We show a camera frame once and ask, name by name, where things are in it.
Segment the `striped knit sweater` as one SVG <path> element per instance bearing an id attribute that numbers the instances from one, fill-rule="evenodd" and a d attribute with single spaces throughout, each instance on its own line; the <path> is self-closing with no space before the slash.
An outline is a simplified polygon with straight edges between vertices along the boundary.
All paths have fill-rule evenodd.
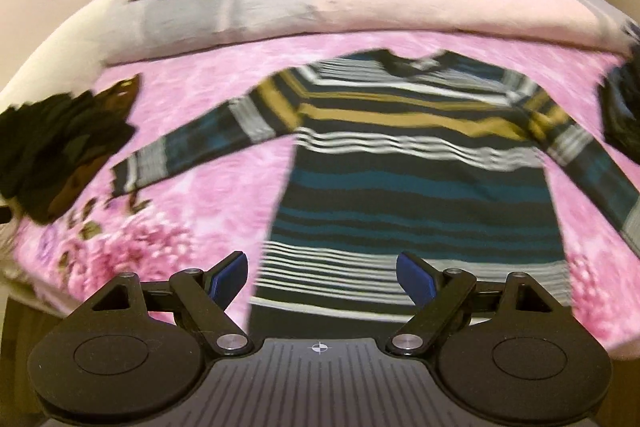
<path id="1" fill-rule="evenodd" d="M 526 272 L 568 303 L 544 157 L 639 245 L 638 190 L 592 135 L 525 75 L 450 51 L 275 72 L 117 164 L 113 192 L 285 134 L 293 166 L 250 299 L 254 336 L 390 332 L 414 312 L 402 253 L 482 281 Z"/>

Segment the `pale pink folded quilt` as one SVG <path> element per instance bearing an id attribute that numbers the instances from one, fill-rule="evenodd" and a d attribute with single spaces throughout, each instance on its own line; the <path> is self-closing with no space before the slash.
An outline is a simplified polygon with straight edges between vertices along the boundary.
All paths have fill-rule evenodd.
<path id="1" fill-rule="evenodd" d="M 465 31 L 625 54 L 632 26 L 605 0 L 92 0 L 35 49 L 1 103 L 85 91 L 110 65 L 300 34 Z"/>

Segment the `stack of dark folded clothes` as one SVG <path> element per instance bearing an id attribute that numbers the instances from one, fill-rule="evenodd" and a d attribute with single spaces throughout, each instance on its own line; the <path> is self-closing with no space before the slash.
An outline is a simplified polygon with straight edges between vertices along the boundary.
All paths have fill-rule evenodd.
<path id="1" fill-rule="evenodd" d="M 612 68 L 598 87 L 598 100 L 605 142 L 636 164 L 640 156 L 639 25 L 629 23 L 632 38 L 630 59 Z"/>

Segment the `pink floral bedspread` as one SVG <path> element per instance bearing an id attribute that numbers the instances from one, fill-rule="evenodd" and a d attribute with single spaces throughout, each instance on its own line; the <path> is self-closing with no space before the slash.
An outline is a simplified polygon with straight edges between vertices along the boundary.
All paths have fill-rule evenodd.
<path id="1" fill-rule="evenodd" d="M 275 70 L 362 49 L 387 48 L 406 57 L 450 50 L 522 72 L 546 89 L 592 133 L 600 130 L 596 88 L 618 63 L 592 52 L 465 34 L 425 31 L 290 37 L 228 46 L 167 60 L 117 66 L 100 88 L 141 74 L 132 121 L 137 150 L 158 136 L 244 93 Z M 293 161 L 282 138 L 196 167 L 132 197 L 113 197 L 111 173 L 101 171 L 66 215 L 40 227 L 23 221 L 13 256 L 38 297 L 73 311 L 115 273 L 163 280 L 187 267 L 208 268 L 244 251 L 250 272 L 274 274 L 280 258 L 262 257 L 262 243 Z M 590 200 L 552 160 L 544 164 L 568 259 L 576 317 L 620 358 L 639 346 L 639 261 Z"/>

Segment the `dark clothes pile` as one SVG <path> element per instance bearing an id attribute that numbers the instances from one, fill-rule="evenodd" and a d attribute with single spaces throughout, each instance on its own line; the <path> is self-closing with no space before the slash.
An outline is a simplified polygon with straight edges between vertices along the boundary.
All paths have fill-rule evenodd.
<path id="1" fill-rule="evenodd" d="M 40 225 L 61 218 L 134 136 L 141 77 L 99 93 L 59 93 L 1 113 L 1 196 Z"/>

